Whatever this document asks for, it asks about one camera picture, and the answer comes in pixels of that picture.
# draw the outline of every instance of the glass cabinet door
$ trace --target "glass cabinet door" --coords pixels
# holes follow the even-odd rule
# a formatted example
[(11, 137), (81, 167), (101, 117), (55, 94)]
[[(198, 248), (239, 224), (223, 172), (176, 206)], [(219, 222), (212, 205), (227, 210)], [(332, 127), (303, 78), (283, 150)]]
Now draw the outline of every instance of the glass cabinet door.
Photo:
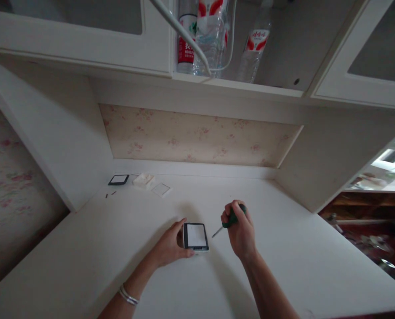
[(348, 73), (395, 81), (395, 0), (351, 64)]
[(395, 0), (366, 0), (313, 97), (395, 107)]
[(148, 0), (0, 0), (0, 52), (170, 74), (171, 33)]

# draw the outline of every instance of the silver bracelet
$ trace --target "silver bracelet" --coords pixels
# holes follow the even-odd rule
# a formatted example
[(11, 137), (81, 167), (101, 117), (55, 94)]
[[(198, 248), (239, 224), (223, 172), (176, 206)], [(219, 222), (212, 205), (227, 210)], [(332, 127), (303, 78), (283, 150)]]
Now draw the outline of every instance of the silver bracelet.
[(125, 291), (125, 288), (124, 288), (124, 284), (122, 284), (119, 287), (118, 292), (122, 296), (122, 298), (125, 299), (126, 302), (132, 304), (133, 306), (136, 306), (139, 303), (139, 301), (136, 298), (133, 298), (129, 294), (127, 294), (127, 292)]

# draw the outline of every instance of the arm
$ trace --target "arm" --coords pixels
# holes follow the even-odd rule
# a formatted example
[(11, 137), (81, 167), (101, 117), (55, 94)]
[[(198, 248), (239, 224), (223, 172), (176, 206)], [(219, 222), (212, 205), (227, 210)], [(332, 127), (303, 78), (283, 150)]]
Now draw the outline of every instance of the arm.
[[(152, 250), (143, 258), (131, 276), (123, 283), (125, 291), (139, 300), (147, 282), (159, 267), (170, 264), (180, 258), (190, 258), (194, 255), (192, 249), (180, 248), (177, 235), (186, 218), (174, 223), (159, 239)], [(98, 319), (131, 319), (136, 306), (125, 301), (119, 293), (109, 301)]]
[(279, 284), (259, 254), (255, 245), (255, 232), (251, 216), (245, 215), (234, 200), (225, 206), (221, 221), (228, 222), (233, 208), (238, 223), (228, 228), (228, 236), (234, 253), (238, 256), (248, 276), (261, 318), (299, 319)]

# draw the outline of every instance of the screwdriver shaft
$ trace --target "screwdriver shaft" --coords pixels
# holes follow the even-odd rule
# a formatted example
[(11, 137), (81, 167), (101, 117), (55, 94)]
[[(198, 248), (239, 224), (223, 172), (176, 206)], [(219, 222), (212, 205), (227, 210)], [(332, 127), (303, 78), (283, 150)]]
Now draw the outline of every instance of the screwdriver shaft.
[(214, 238), (215, 237), (215, 235), (217, 235), (221, 230), (223, 229), (223, 226), (221, 226), (220, 227), (220, 229), (219, 230), (217, 230), (216, 232), (215, 232), (215, 234), (214, 235), (212, 235), (212, 237), (211, 238)]

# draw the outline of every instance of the pink floral pattern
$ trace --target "pink floral pattern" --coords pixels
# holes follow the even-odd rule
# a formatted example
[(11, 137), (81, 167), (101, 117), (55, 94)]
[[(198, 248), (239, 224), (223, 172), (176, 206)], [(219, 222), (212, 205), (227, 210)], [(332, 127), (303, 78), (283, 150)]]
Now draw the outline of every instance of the pink floral pattern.
[(113, 156), (277, 167), (300, 127), (100, 105)]
[(67, 208), (0, 111), (0, 279)]

